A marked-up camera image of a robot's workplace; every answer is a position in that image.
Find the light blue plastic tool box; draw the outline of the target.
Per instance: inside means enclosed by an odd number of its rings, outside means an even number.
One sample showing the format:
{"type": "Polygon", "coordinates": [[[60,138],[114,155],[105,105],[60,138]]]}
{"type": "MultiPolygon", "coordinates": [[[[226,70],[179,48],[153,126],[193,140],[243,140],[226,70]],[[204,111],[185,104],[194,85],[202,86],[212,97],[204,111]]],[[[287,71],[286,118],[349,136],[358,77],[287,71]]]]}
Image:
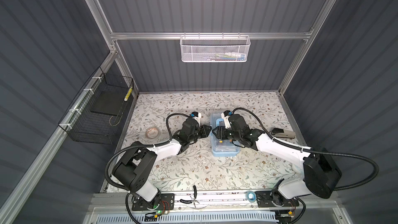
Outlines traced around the light blue plastic tool box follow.
{"type": "Polygon", "coordinates": [[[240,150],[234,151],[215,151],[212,150],[212,154],[214,157],[235,157],[239,154],[240,150]]]}

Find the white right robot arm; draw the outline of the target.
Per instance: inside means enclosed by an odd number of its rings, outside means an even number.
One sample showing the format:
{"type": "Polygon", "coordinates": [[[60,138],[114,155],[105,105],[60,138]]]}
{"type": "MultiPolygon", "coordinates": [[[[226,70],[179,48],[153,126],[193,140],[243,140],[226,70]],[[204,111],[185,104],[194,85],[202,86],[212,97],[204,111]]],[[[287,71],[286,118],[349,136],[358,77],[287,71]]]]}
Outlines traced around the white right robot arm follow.
{"type": "Polygon", "coordinates": [[[269,153],[290,162],[296,173],[289,179],[281,179],[268,193],[268,199],[275,206],[284,206],[299,197],[315,195],[328,199],[332,192],[348,190],[365,185],[375,179],[379,172],[378,164],[370,158],[343,152],[317,150],[308,146],[295,145],[273,136],[264,125],[252,129],[243,116],[235,111],[221,114],[223,126],[215,127],[212,132],[220,140],[237,141],[240,147],[269,153]],[[372,165],[372,173],[363,180],[346,186],[338,183],[343,175],[334,161],[334,157],[352,158],[372,165]]]}

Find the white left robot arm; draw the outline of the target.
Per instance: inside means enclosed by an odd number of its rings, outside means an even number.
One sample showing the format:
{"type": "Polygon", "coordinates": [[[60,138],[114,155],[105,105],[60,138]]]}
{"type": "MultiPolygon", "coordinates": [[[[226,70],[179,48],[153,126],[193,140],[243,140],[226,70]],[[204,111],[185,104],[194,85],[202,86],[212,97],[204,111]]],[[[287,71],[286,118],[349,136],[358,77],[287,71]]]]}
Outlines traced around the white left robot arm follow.
{"type": "Polygon", "coordinates": [[[126,190],[129,194],[140,197],[149,209],[155,209],[161,202],[161,192],[149,180],[150,172],[156,162],[177,156],[185,152],[190,145],[207,138],[211,126],[201,124],[201,114],[173,113],[165,120],[169,139],[162,143],[143,144],[135,142],[131,146],[115,153],[105,167],[105,180],[108,184],[126,190]],[[173,116],[185,117],[182,127],[171,132],[169,119],[173,116]]]}

